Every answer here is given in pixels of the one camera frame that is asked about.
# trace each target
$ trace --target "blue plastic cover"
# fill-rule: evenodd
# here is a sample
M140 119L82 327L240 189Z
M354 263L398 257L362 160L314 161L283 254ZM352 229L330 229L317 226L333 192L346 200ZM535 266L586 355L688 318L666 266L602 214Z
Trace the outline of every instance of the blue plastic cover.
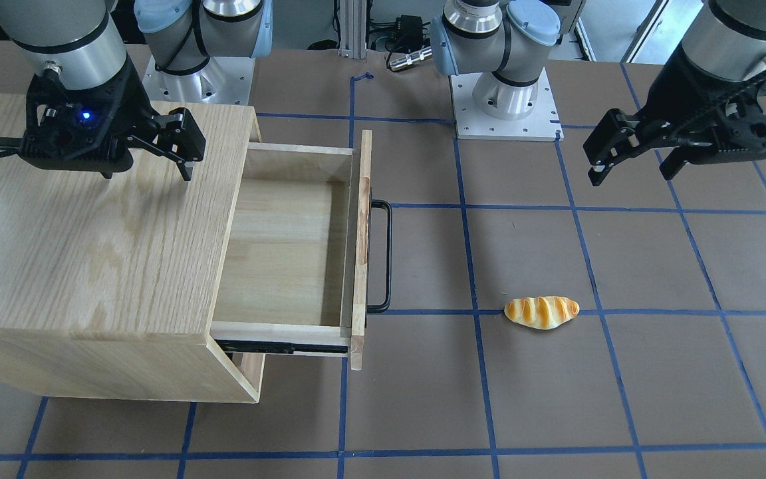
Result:
M262 20L259 22L259 36L250 58L267 57L273 46L273 6L271 0L262 0Z
M173 25L189 7L191 0L136 0L134 18L141 33L155 33Z
M507 17L514 27L541 45L554 45L560 35L557 12L540 0L511 0Z
M459 75L457 63L451 51L451 42L441 16L431 19L431 50L434 52L434 64L443 75Z

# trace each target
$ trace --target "wooden cabinet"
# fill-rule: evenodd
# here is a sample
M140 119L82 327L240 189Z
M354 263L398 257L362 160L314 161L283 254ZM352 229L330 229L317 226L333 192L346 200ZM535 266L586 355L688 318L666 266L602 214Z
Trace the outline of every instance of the wooden cabinet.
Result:
M191 182L134 150L110 180L0 160L0 381L256 402L265 355L224 349L361 367L371 132L356 151L272 145L250 106L186 106L209 142ZM0 136L24 111L0 94Z

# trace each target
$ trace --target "toy bread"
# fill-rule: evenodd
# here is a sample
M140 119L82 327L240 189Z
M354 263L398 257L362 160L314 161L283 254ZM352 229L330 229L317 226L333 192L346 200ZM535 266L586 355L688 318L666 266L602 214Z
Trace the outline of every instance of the toy bread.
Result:
M578 303L562 296L523 297L504 308L510 321L535 329L554 329L578 315Z

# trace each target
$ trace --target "black handle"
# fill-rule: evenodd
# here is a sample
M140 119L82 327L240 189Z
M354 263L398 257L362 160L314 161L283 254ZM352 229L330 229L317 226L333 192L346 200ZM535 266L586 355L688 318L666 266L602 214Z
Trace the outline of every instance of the black handle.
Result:
M392 205L383 200L371 200L372 208L386 210L386 297L381 304L368 304L365 312L370 315L385 313L392 302Z

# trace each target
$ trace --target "white mounting plate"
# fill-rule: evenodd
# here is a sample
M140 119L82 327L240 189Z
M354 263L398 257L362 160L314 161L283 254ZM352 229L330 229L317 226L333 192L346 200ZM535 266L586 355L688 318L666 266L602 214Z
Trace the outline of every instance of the white mounting plate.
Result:
M250 103L250 88L253 86L253 67L255 58L247 57L213 57L229 77L229 88L223 88L216 94L204 98L197 103L215 103L218 105L247 105ZM150 100L180 101L164 94L161 75L156 73L156 59L150 57L144 74L144 89Z
M451 77L453 115L457 119L457 136L464 140L523 140L524 142L554 142L563 128L554 105L554 95L548 84L545 68L540 73L539 88L534 110L520 120L490 117L477 107L471 97L481 73L466 73Z

